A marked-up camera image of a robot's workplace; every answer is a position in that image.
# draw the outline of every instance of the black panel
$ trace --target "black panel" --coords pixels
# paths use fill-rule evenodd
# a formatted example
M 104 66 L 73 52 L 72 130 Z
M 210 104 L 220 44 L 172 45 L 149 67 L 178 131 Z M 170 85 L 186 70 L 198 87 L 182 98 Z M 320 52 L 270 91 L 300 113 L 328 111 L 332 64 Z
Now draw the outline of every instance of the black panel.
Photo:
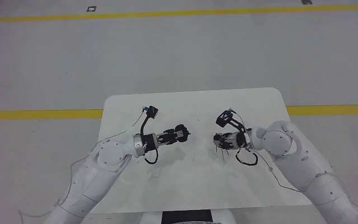
M 190 210 L 190 211 L 172 211 L 163 212 L 162 224 L 173 224 L 178 222 L 202 221 L 212 222 L 210 210 Z
M 311 0 L 301 0 L 302 4 L 312 4 Z

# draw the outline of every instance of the white robot body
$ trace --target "white robot body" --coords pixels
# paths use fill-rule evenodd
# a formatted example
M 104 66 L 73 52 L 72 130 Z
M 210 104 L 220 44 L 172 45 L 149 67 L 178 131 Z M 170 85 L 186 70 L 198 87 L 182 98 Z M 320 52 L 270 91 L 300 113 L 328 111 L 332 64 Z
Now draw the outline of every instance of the white robot body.
M 278 121 L 267 129 L 253 128 L 251 143 L 270 154 L 284 177 L 316 206 L 328 224 L 358 223 L 358 208 L 332 166 L 294 124 Z
M 109 139 L 99 142 L 74 174 L 64 203 L 56 206 L 44 223 L 81 223 L 108 193 L 132 155 L 139 157 L 134 141 L 135 138 L 125 145 Z

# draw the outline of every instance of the yellow floor stripe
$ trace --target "yellow floor stripe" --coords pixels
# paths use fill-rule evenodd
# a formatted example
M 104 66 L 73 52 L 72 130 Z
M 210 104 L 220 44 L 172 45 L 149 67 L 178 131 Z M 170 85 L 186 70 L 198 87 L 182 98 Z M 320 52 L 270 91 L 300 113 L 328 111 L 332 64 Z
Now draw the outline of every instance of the yellow floor stripe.
M 358 115 L 358 105 L 288 106 L 290 116 Z
M 290 116 L 358 115 L 358 105 L 288 106 Z M 101 119 L 103 110 L 0 111 L 0 120 Z
M 34 22 L 34 21 L 60 21 L 60 20 L 105 20 L 115 18 L 145 18 L 145 17 L 172 17 L 172 16 L 208 16 L 233 14 L 262 14 L 262 13 L 297 13 L 297 12 L 329 12 L 329 11 L 358 10 L 358 6 L 305 6 L 290 8 L 238 8 L 232 10 L 194 10 L 170 12 L 138 12 L 116 14 L 87 14 L 62 16 L 34 16 L 34 17 L 7 17 L 0 18 L 0 22 Z
M 0 111 L 0 120 L 101 119 L 103 110 Z

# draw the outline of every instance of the black cable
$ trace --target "black cable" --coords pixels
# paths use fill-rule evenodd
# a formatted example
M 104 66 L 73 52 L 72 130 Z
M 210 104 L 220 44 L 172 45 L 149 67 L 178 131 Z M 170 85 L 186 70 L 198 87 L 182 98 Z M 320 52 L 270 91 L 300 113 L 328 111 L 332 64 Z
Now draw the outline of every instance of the black cable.
M 149 116 L 147 116 L 147 117 L 144 119 L 142 126 L 140 126 L 140 136 L 141 136 L 142 138 L 144 137 L 144 134 L 143 134 L 144 126 L 145 126 L 145 124 L 147 123 L 148 120 L 149 120 Z
M 142 124 L 142 126 L 140 127 L 140 137 L 142 138 L 142 139 L 144 139 L 144 126 L 145 126 L 145 124 L 147 123 L 147 121 L 149 120 L 149 116 L 147 116 L 145 119 L 144 119 L 144 121 L 143 121 L 143 124 Z M 156 160 L 154 161 L 154 162 L 150 162 L 149 160 L 147 160 L 147 158 L 144 158 L 144 160 L 147 162 L 147 163 L 149 163 L 149 164 L 156 164 L 157 163 L 157 161 L 158 161 L 158 149 L 156 148 L 156 154 L 157 154 L 157 157 L 156 157 Z
M 254 162 L 254 163 L 252 163 L 252 164 L 248 164 L 247 162 L 243 162 L 243 161 L 241 161 L 240 159 L 239 159 L 239 153 L 240 153 L 240 151 L 241 151 L 241 149 L 239 149 L 239 151 L 237 152 L 237 154 L 236 154 L 236 160 L 237 161 L 239 161 L 241 164 L 244 164 L 244 165 L 247 165 L 247 166 L 256 166 L 257 165 L 257 162 L 258 162 L 258 157 L 257 157 L 257 155 L 255 154 L 255 153 L 253 153 L 253 155 L 255 156 L 255 158 L 256 158 L 256 161 Z
M 149 164 L 156 164 L 157 161 L 158 161 L 158 149 L 156 149 L 156 154 L 157 154 L 157 157 L 156 157 L 156 160 L 154 162 L 150 162 L 149 160 L 147 160 L 147 158 L 144 158 L 144 160 Z

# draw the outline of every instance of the robotic hand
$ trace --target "robotic hand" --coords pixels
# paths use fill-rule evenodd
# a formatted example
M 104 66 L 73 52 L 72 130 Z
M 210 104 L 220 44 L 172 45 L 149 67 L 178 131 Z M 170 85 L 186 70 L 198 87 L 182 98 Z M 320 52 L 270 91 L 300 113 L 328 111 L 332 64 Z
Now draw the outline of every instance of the robotic hand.
M 154 119 L 158 109 L 153 106 L 145 108 L 147 117 L 142 124 L 140 134 L 136 134 L 126 144 L 109 138 L 99 141 L 76 171 L 63 203 L 59 204 L 45 220 L 45 224 L 81 223 L 85 216 L 108 193 L 115 181 L 130 162 L 132 156 L 139 158 L 151 150 L 156 150 L 154 162 L 158 160 L 158 147 L 187 141 L 190 134 L 182 124 L 161 134 L 146 134 L 143 129 L 149 118 Z
M 233 114 L 236 112 L 232 109 L 226 110 L 216 120 L 221 127 L 230 124 L 238 129 L 235 133 L 217 133 L 214 136 L 217 147 L 265 149 L 284 177 L 315 205 L 328 224 L 358 223 L 358 207 L 350 201 L 332 166 L 294 124 L 278 121 L 267 129 L 246 129 L 233 119 Z M 255 165 L 242 162 L 238 155 L 236 159 L 245 165 Z

